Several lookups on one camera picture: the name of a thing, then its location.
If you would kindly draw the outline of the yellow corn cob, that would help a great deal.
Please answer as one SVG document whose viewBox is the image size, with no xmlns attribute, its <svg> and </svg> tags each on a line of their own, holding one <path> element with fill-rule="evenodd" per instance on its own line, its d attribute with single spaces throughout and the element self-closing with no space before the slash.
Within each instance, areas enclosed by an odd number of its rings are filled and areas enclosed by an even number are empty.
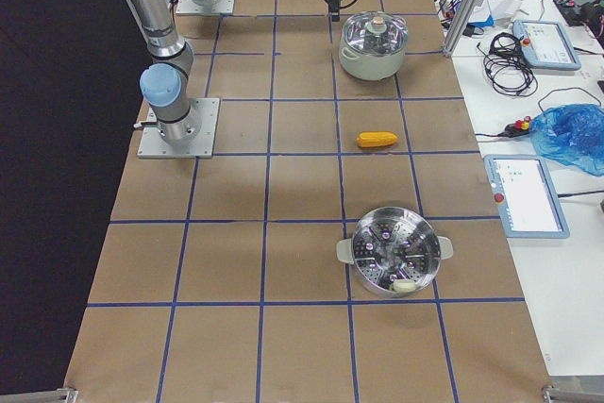
<svg viewBox="0 0 604 403">
<path fill-rule="evenodd" d="M 363 131 L 356 138 L 359 148 L 380 148 L 396 144 L 398 136 L 390 131 Z"/>
</svg>

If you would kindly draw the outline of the pale green electric pot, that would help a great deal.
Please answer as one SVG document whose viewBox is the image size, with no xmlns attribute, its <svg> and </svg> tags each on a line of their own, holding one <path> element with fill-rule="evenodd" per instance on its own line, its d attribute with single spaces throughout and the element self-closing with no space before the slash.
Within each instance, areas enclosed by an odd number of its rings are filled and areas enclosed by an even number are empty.
<svg viewBox="0 0 604 403">
<path fill-rule="evenodd" d="M 339 44 L 339 62 L 355 78 L 379 81 L 401 68 L 407 53 L 409 30 L 401 16 L 365 11 L 349 17 Z"/>
</svg>

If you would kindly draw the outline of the teach pendant tablet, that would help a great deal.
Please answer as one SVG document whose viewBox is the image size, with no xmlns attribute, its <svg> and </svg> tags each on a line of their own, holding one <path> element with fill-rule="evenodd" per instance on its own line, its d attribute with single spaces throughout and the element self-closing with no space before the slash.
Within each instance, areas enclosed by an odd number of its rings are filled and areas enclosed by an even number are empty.
<svg viewBox="0 0 604 403">
<path fill-rule="evenodd" d="M 515 20 L 512 34 L 521 43 L 521 52 L 529 67 L 535 69 L 577 71 L 579 57 L 560 23 Z"/>
<path fill-rule="evenodd" d="M 507 237 L 570 236 L 545 159 L 535 155 L 491 154 L 483 162 Z"/>
</svg>

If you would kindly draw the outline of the blue plastic bag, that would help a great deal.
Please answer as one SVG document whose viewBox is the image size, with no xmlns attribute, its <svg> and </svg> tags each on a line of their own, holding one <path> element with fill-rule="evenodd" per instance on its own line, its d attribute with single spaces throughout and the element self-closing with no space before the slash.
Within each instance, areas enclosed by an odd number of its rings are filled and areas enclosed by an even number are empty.
<svg viewBox="0 0 604 403">
<path fill-rule="evenodd" d="M 574 104 L 535 117 L 529 136 L 536 153 L 592 176 L 603 176 L 603 108 Z"/>
</svg>

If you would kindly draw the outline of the white blue box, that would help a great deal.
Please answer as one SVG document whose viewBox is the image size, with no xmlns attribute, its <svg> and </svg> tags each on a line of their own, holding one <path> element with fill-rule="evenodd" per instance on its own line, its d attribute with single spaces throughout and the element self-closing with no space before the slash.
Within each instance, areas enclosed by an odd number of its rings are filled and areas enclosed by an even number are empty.
<svg viewBox="0 0 604 403">
<path fill-rule="evenodd" d="M 476 27 L 495 25 L 488 0 L 478 0 L 476 2 L 468 19 L 468 24 Z"/>
</svg>

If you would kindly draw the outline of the red button controller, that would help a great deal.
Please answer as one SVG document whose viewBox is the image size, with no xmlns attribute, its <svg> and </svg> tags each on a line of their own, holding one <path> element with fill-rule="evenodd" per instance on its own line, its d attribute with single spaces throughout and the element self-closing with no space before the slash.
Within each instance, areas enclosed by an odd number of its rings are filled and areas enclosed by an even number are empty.
<svg viewBox="0 0 604 403">
<path fill-rule="evenodd" d="M 501 136 L 506 138 L 516 138 L 528 135 L 530 123 L 530 116 L 525 116 L 523 119 L 516 120 L 514 123 L 505 126 Z"/>
</svg>

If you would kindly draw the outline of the far teach pendant tablet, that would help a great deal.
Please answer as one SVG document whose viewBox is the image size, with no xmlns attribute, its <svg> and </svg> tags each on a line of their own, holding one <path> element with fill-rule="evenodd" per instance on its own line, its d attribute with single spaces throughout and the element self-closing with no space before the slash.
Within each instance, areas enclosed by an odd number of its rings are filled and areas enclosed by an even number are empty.
<svg viewBox="0 0 604 403">
<path fill-rule="evenodd" d="M 535 69 L 577 71 L 579 57 L 560 23 L 515 20 L 512 34 L 521 43 L 521 52 L 529 67 Z"/>
</svg>

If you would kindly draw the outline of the glass pot lid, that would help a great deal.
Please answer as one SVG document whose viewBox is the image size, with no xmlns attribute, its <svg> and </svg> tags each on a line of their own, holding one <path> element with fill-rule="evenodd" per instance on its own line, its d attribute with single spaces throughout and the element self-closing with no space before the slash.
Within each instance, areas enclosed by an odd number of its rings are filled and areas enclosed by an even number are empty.
<svg viewBox="0 0 604 403">
<path fill-rule="evenodd" d="M 406 21 L 382 11 L 355 14 L 344 23 L 342 41 L 364 55 L 386 57 L 405 51 L 409 40 Z"/>
</svg>

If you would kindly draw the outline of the steel steamer pot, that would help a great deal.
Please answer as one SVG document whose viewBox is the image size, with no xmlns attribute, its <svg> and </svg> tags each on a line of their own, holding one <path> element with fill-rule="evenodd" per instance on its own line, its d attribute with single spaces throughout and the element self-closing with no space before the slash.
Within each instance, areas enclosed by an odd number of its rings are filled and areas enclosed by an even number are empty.
<svg viewBox="0 0 604 403">
<path fill-rule="evenodd" d="M 406 297 L 424 290 L 441 261 L 452 258 L 452 241 L 439 236 L 418 213 L 383 207 L 361 217 L 351 237 L 336 245 L 339 261 L 381 297 Z"/>
</svg>

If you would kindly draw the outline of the near teach pendant tablet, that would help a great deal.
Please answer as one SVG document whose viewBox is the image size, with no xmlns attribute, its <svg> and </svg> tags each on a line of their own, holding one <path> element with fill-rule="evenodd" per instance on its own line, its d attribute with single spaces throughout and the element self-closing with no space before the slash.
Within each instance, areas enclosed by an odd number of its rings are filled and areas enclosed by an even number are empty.
<svg viewBox="0 0 604 403">
<path fill-rule="evenodd" d="M 535 155 L 491 154 L 483 162 L 507 237 L 570 236 L 545 159 Z"/>
</svg>

